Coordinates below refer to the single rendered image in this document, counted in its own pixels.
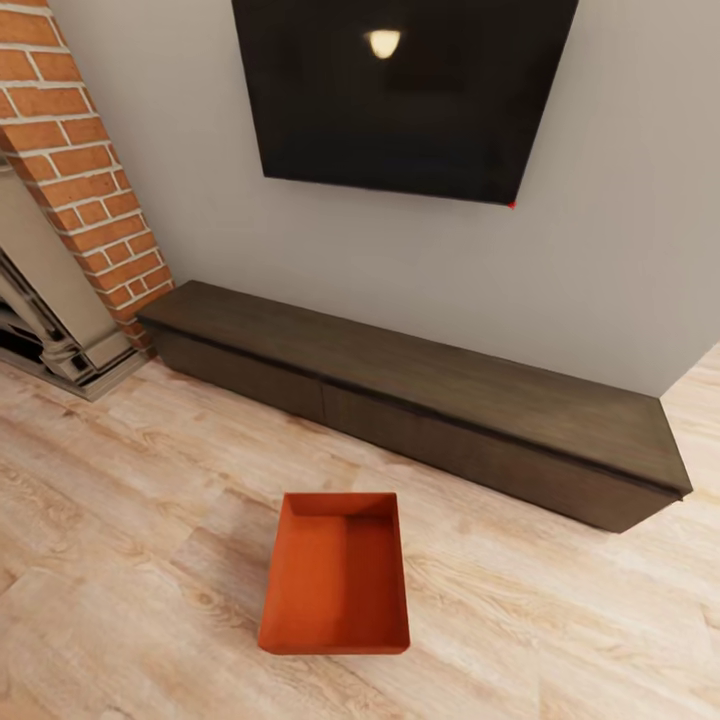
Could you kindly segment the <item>storage box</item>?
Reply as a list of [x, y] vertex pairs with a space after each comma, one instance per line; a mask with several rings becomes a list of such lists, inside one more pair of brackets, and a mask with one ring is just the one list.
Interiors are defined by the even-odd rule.
[[410, 633], [396, 493], [283, 495], [257, 647], [403, 653]]

